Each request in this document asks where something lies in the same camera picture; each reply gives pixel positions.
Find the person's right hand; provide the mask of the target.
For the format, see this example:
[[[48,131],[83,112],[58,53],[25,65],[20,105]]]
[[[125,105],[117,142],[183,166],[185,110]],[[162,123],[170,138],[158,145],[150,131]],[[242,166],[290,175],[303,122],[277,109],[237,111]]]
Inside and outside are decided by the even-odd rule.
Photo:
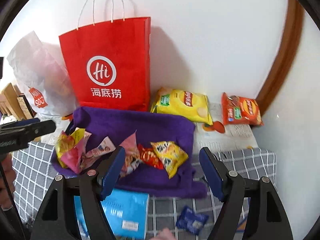
[[[171,231],[168,228],[164,228],[162,231],[160,231],[154,239],[176,240],[175,236],[171,233]]]

